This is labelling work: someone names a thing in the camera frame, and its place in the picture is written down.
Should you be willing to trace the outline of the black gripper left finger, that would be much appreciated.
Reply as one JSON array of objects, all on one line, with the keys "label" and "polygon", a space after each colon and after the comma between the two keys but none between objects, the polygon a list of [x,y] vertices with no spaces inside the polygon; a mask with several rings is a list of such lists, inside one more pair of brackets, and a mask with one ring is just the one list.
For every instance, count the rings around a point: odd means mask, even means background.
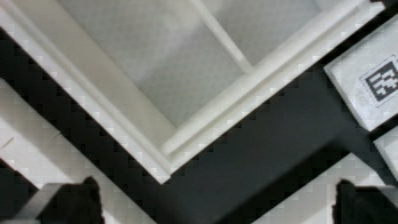
[{"label": "black gripper left finger", "polygon": [[49,183],[36,192],[17,219],[31,224],[105,224],[100,184],[93,177],[81,183]]}]

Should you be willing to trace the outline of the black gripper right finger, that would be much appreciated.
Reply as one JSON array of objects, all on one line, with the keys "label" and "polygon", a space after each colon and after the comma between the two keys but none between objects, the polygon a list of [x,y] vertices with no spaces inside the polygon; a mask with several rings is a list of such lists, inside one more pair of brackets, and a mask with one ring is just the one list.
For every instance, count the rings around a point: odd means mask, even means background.
[{"label": "black gripper right finger", "polygon": [[335,224],[398,224],[398,188],[336,184]]}]

